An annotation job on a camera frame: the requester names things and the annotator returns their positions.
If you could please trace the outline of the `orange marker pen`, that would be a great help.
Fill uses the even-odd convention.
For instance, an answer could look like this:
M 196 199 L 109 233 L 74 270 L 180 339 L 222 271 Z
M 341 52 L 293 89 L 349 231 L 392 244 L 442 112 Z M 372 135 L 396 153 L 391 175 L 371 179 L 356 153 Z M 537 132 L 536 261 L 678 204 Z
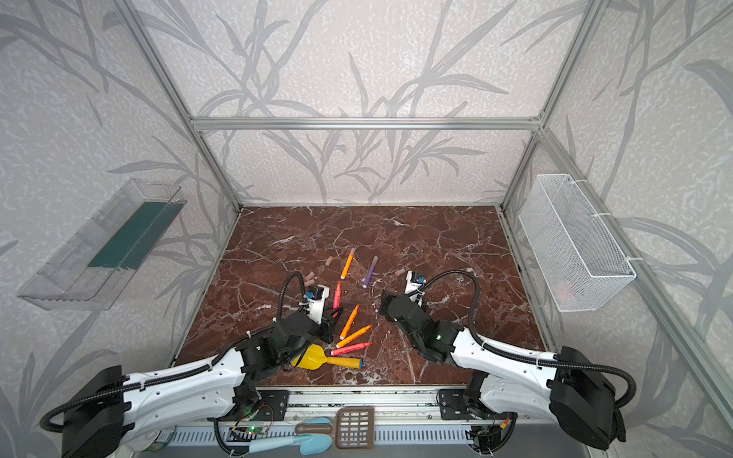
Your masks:
M 340 279 L 342 281 L 345 280 L 347 278 L 347 276 L 349 276 L 349 270 L 350 270 L 351 265 L 353 263 L 353 260 L 355 258 L 355 251 L 356 251 L 356 248 L 355 247 L 351 248 L 351 250 L 349 251 L 349 255 L 347 256 L 347 260 L 345 262 L 344 268 L 343 268 L 342 273 L 340 275 Z
M 360 309 L 360 305 L 356 305 L 356 307 L 353 308 L 353 311 L 351 311 L 349 318 L 347 319 L 346 324 L 344 325 L 344 328 L 340 334 L 341 340 L 345 340 L 345 338 L 349 336 L 349 332 L 353 326 L 353 323 L 356 320 L 359 309 Z
M 342 341 L 339 341 L 339 343 L 337 343 L 336 347 L 337 348 L 347 347 L 352 342 L 354 342 L 355 340 L 359 339 L 361 336 L 363 336 L 364 334 L 366 334 L 370 330 L 371 330 L 371 326 L 364 326 L 361 329 L 357 330 L 356 332 L 354 332 L 354 333 L 350 334 L 349 336 L 345 337 L 345 339 L 343 339 Z

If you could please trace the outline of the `pink marker pen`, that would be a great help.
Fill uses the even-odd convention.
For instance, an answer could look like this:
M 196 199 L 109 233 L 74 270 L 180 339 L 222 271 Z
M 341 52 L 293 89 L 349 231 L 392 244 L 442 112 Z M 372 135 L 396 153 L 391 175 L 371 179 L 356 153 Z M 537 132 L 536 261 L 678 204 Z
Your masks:
M 339 281 L 337 282 L 337 286 L 334 292 L 333 307 L 332 307 L 333 309 L 338 309 L 341 306 L 342 296 L 343 296 L 343 282 Z

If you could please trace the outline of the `purple marker pen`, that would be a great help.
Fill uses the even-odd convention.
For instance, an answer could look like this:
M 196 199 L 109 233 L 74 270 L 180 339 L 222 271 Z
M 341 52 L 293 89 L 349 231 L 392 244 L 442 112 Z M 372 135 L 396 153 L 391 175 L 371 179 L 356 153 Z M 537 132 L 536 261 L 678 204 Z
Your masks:
M 368 269 L 368 273 L 366 273 L 366 277 L 364 278 L 363 283 L 362 283 L 362 286 L 364 288 L 368 288 L 370 286 L 370 283 L 372 281 L 378 261 L 379 261 L 379 257 L 374 256 L 370 263 L 370 268 Z

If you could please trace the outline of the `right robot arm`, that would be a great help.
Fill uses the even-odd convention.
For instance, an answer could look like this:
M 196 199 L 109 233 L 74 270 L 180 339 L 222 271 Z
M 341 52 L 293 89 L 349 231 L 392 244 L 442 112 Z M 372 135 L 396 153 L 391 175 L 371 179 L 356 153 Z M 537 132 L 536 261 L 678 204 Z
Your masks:
M 423 359 L 473 371 L 466 397 L 476 415 L 554 420 L 571 438 L 597 450 L 626 440 L 622 407 L 636 394 L 627 372 L 592 364 L 572 347 L 537 352 L 433 320 L 412 294 L 383 292 L 379 312 Z

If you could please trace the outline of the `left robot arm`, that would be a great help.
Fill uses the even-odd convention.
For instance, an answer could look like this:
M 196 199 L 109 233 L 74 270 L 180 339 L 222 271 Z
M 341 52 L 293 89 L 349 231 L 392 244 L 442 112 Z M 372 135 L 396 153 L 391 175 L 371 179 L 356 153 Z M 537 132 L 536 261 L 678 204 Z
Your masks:
M 342 312 L 321 322 L 303 311 L 244 337 L 225 351 L 159 371 L 101 370 L 39 425 L 62 436 L 65 457 L 106 457 L 152 431 L 200 419 L 244 419 L 263 404 L 260 381 L 278 375 L 314 343 L 329 343 Z

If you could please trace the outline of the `red marker pen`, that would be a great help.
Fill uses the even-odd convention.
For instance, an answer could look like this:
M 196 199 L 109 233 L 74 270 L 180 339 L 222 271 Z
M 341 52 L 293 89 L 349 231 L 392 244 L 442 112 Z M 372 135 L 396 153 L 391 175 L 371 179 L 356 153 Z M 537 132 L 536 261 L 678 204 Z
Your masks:
M 364 350 L 366 348 L 369 348 L 370 346 L 371 346 L 371 343 L 360 343 L 360 344 L 357 343 L 355 345 L 346 345 L 345 347 L 339 347 L 339 348 L 333 349 L 331 351 L 331 355 L 333 357 L 339 357 L 339 356 L 343 356 L 346 354 Z

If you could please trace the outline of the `yellow toy shovel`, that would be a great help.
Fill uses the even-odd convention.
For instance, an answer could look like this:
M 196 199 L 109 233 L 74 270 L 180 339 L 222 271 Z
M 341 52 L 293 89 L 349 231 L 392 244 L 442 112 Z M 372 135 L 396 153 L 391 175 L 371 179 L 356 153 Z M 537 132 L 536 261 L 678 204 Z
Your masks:
M 353 369 L 361 369 L 363 367 L 360 359 L 326 357 L 326 353 L 320 345 L 311 345 L 302 356 L 298 356 L 292 361 L 292 366 L 307 370 L 318 370 L 325 364 Z

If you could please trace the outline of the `small circuit board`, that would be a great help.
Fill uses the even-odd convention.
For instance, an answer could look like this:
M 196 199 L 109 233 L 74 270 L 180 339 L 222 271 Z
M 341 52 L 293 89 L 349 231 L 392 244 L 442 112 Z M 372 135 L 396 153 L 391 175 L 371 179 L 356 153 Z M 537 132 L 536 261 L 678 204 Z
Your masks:
M 267 437 L 269 427 L 261 425 L 234 425 L 227 433 L 227 440 L 233 443 L 248 443 L 255 439 Z

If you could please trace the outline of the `light blue spatula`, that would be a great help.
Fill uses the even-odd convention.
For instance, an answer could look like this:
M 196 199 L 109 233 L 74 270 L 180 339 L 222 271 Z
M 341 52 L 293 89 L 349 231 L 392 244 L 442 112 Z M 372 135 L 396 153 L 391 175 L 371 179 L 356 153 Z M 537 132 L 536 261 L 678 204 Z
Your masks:
M 289 446 L 298 446 L 302 456 L 311 456 L 328 450 L 334 442 L 334 427 L 328 417 L 318 417 L 299 423 L 294 434 L 282 437 L 256 439 L 249 443 L 249 453 L 268 452 Z

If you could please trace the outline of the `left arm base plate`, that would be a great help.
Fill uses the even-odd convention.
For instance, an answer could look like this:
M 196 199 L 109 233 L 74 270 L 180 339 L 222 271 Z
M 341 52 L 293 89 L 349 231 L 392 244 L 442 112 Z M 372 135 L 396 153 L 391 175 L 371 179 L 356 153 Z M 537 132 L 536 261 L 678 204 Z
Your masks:
M 280 422 L 286 416 L 288 390 L 250 390 L 236 394 L 225 417 L 237 421 Z

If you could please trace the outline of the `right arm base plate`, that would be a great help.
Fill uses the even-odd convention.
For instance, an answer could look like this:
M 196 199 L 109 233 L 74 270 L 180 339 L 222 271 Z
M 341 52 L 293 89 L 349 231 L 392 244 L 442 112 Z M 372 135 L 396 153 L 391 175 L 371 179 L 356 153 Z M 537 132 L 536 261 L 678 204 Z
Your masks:
M 436 402 L 442 420 L 486 420 L 489 416 L 465 389 L 439 389 Z

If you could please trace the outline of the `aluminium front rail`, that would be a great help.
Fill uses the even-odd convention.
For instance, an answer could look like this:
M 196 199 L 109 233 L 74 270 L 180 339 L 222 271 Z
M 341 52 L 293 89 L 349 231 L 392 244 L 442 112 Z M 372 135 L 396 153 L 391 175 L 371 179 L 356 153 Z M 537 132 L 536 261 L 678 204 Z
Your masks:
M 486 420 L 442 420 L 436 402 L 439 389 L 463 387 L 268 387 L 264 390 L 288 390 L 289 399 L 284 420 L 220 421 L 220 436 L 229 447 L 244 447 L 248 443 L 233 443 L 227 433 L 234 425 L 269 427 L 267 437 L 294 434 L 302 422 L 328 417 L 336 426 L 337 412 L 344 406 L 373 406 L 375 410 L 374 444 L 376 445 L 469 445 L 484 429 L 500 427 L 539 426 L 543 431 L 555 431 L 562 440 L 569 439 L 550 414 L 520 408 L 503 408 L 489 414 Z

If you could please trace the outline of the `clear plastic wall tray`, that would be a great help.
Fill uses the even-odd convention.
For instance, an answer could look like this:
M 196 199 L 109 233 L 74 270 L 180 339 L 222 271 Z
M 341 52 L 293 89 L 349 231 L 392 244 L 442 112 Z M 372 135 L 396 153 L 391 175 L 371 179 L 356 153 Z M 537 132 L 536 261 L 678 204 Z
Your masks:
M 187 204 L 181 187 L 129 179 L 18 291 L 47 311 L 105 311 Z

